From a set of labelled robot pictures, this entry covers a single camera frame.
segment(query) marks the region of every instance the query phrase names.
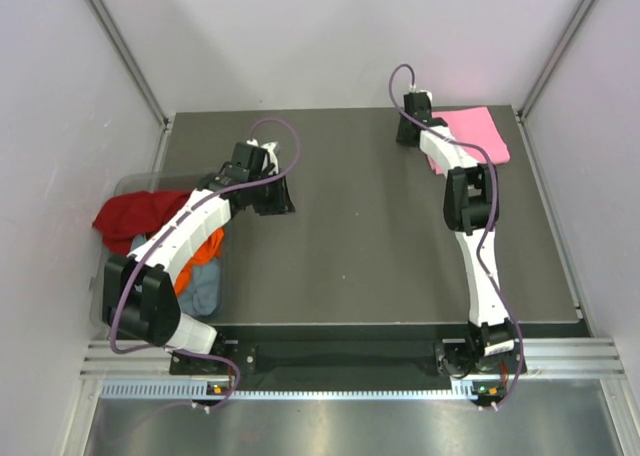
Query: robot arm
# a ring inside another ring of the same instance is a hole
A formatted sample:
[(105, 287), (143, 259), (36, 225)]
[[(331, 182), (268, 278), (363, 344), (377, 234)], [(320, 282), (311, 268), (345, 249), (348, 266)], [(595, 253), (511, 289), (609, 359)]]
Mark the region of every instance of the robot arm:
[[(470, 352), (476, 361), (511, 352), (515, 348), (513, 323), (504, 304), (496, 294), (486, 272), (476, 257), (480, 238), (488, 224), (492, 191), (488, 167), (480, 164), (455, 140), (446, 121), (431, 114), (431, 95), (425, 91), (411, 92), (404, 97), (405, 111), (445, 139), (420, 130), (402, 118), (396, 141), (404, 146), (417, 146), (442, 168), (446, 176), (444, 218), (455, 232), (462, 250), (471, 298), (469, 311)], [(487, 234), (482, 258), (499, 284), (494, 253), (495, 228)]]
[[(146, 257), (145, 266), (128, 296), (119, 331), (154, 346), (208, 354), (217, 332), (181, 313), (173, 284), (198, 248), (238, 211), (248, 206), (260, 215), (295, 211), (284, 177), (214, 196), (220, 189), (278, 174), (277, 152), (277, 143), (258, 146), (251, 140), (236, 144), (231, 161), (225, 163), (220, 172), (205, 176), (187, 203), (154, 237), (126, 257), (111, 256), (105, 265), (103, 321), (111, 325), (131, 272)], [(166, 233), (168, 236), (156, 247), (158, 238)]]

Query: cloth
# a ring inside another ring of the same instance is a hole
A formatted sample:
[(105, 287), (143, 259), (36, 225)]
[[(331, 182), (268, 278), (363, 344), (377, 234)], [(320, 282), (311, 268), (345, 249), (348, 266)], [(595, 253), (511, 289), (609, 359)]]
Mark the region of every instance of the cloth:
[(180, 274), (176, 278), (176, 282), (173, 283), (173, 289), (176, 295), (179, 297), (184, 290), (189, 286), (194, 266), (202, 266), (207, 264), (213, 258), (220, 257), (220, 249), (222, 240), (224, 239), (224, 230), (222, 228), (216, 229), (209, 239), (207, 239), (202, 246), (198, 248), (195, 254), (184, 266)]
[(112, 252), (128, 254), (133, 238), (157, 232), (189, 199), (189, 191), (156, 191), (115, 196), (96, 216), (93, 227)]
[[(221, 282), (221, 263), (220, 263), (220, 243), (222, 242), (222, 235), (217, 235), (218, 231), (222, 231), (222, 228), (214, 232), (211, 237), (205, 241), (200, 247), (202, 249), (205, 246), (213, 246), (212, 239), (218, 241), (216, 248), (216, 257), (211, 259), (205, 264), (192, 264), (190, 269), (190, 280), (186, 288), (181, 292), (178, 297), (178, 305), (180, 311), (189, 316), (209, 316), (211, 315), (220, 304), (220, 282)], [(131, 251), (142, 246), (146, 243), (147, 237), (145, 235), (136, 236), (131, 244)]]
[[(482, 147), (494, 164), (506, 163), (511, 159), (507, 145), (502, 140), (491, 114), (486, 107), (461, 109), (457, 111), (434, 111), (434, 117), (443, 118), (457, 141), (473, 143)], [(475, 149), (463, 148), (470, 156), (481, 163), (486, 163), (482, 155)], [(427, 157), (431, 169), (442, 174), (442, 169), (431, 158)]]

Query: gray floor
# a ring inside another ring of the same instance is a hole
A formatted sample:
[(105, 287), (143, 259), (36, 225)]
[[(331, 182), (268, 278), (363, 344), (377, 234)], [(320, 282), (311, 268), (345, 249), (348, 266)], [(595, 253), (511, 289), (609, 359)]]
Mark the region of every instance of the gray floor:
[[(499, 168), (500, 281), (523, 321), (576, 321), (528, 157), (509, 106), (490, 108), (511, 152)], [(277, 115), (302, 139), (288, 179), (297, 212), (232, 223), (220, 323), (449, 323), (467, 320), (460, 249), (442, 218), (444, 178), (418, 150), (395, 143), (392, 109), (178, 114), (164, 171), (218, 170), (260, 117)], [(291, 136), (278, 140), (281, 162)]]
[(598, 381), (524, 381), (499, 413), (469, 402), (237, 401), (205, 416), (164, 401), (101, 400), (86, 455), (622, 456)]

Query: clothing pile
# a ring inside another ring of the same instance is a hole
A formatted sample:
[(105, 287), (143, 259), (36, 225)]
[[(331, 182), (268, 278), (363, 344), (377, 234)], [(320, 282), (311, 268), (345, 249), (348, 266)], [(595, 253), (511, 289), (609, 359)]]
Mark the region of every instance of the clothing pile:
[[(188, 191), (156, 191), (115, 196), (107, 201), (93, 227), (114, 253), (127, 255), (143, 245), (167, 223), (189, 199)], [(174, 291), (183, 313), (210, 316), (220, 305), (222, 228), (214, 231), (182, 269)]]

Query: orange cloth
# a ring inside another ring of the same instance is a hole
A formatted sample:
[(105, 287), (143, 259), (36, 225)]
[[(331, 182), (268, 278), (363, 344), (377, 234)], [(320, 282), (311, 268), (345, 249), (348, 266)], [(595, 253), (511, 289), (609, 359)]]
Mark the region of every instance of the orange cloth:
[(180, 274), (173, 285), (176, 296), (180, 297), (180, 293), (189, 286), (189, 281), (191, 281), (191, 271), (194, 264), (202, 266), (203, 264), (207, 264), (213, 258), (220, 257), (220, 249), (223, 239), (224, 230), (222, 228), (216, 229), (213, 234), (209, 236), (209, 239), (202, 243), (202, 246), (198, 248), (191, 259), (187, 261), (187, 264), (182, 268), (182, 271), (180, 271)]

